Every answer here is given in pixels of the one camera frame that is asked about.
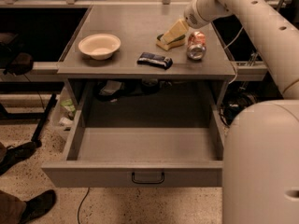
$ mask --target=black shoe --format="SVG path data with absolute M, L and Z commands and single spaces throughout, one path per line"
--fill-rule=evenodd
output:
M 36 152 L 36 147 L 36 142 L 28 142 L 18 147 L 9 148 L 6 156 L 0 162 L 0 175 L 18 162 L 29 159 Z
M 20 224 L 28 223 L 34 219 L 44 216 L 56 203 L 55 191 L 50 189 L 34 199 L 26 202 L 27 206 L 21 215 Z

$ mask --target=person's leg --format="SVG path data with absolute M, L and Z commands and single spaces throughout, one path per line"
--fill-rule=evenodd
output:
M 0 190 L 0 223 L 18 224 L 26 202 Z
M 0 145 L 0 175 L 4 174 L 9 168 L 20 161 L 29 159 L 38 147 L 36 142 L 27 142 L 18 147 L 6 148 Z
M 0 223 L 25 224 L 47 214 L 55 203 L 52 189 L 27 202 L 0 190 Z
M 7 148 L 0 142 L 0 163 L 7 154 Z

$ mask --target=speckled floor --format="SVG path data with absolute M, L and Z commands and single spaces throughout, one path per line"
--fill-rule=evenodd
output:
M 31 139 L 34 122 L 1 121 L 0 141 L 8 146 Z M 0 176 L 0 189 L 29 200 L 55 189 L 58 200 L 40 224 L 78 223 L 78 207 L 87 189 L 55 188 L 40 169 L 43 161 L 61 158 L 64 140 L 47 123 L 40 135 L 42 147 L 29 160 Z M 221 224 L 221 189 L 91 189 L 81 206 L 81 224 Z

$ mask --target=soda can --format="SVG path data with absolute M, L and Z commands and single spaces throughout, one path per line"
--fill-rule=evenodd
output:
M 188 38 L 187 56 L 200 60 L 206 54 L 206 36 L 202 32 L 192 32 Z

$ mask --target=drawer handle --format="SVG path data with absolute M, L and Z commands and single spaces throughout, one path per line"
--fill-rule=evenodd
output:
M 161 173 L 161 179 L 157 181 L 141 181 L 135 179 L 135 173 L 132 173 L 132 182 L 136 184 L 162 184 L 165 181 L 164 173 Z

